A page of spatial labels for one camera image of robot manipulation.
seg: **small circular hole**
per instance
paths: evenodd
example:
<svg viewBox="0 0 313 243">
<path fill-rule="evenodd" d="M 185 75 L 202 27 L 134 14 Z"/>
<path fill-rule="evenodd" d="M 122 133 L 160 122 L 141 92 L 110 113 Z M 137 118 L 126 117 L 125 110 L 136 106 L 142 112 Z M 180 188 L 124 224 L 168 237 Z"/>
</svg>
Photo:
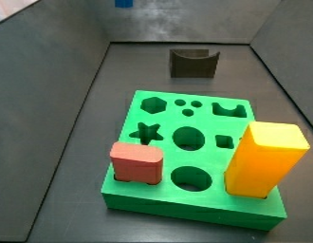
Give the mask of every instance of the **small circular hole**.
<svg viewBox="0 0 313 243">
<path fill-rule="evenodd" d="M 185 105 L 185 101 L 184 100 L 174 100 L 174 104 L 177 106 L 184 106 Z"/>
<path fill-rule="evenodd" d="M 200 107 L 201 107 L 201 103 L 197 102 L 197 101 L 193 101 L 193 102 L 190 103 L 190 105 L 192 105 L 193 107 L 196 107 L 196 108 L 200 108 Z"/>
<path fill-rule="evenodd" d="M 184 110 L 181 110 L 181 114 L 185 117 L 190 117 L 193 115 L 193 111 L 190 109 L 184 109 Z"/>
<path fill-rule="evenodd" d="M 212 183 L 209 174 L 197 167 L 181 166 L 170 173 L 170 180 L 177 187 L 189 192 L 205 190 Z"/>
</svg>

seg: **yellow block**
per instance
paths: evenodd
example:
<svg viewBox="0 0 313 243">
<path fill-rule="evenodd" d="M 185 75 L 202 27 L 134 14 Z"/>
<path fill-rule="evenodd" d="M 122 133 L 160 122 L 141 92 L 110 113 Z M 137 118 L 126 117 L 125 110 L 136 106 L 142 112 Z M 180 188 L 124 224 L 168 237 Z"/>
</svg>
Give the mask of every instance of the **yellow block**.
<svg viewBox="0 0 313 243">
<path fill-rule="evenodd" d="M 225 170 L 227 192 L 264 198 L 308 148 L 296 125 L 252 121 Z"/>
</svg>

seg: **shape sorter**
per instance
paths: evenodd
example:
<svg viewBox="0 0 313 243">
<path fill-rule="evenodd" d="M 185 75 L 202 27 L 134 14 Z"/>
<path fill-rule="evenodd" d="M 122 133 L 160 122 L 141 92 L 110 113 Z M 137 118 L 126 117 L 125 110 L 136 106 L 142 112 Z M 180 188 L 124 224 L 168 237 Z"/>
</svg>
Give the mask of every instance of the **shape sorter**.
<svg viewBox="0 0 313 243">
<path fill-rule="evenodd" d="M 110 209 L 271 230 L 285 218 L 275 187 L 267 197 L 232 196 L 224 172 L 248 123 L 248 101 L 136 91 L 118 141 L 162 151 L 156 185 L 114 179 L 101 188 Z"/>
</svg>

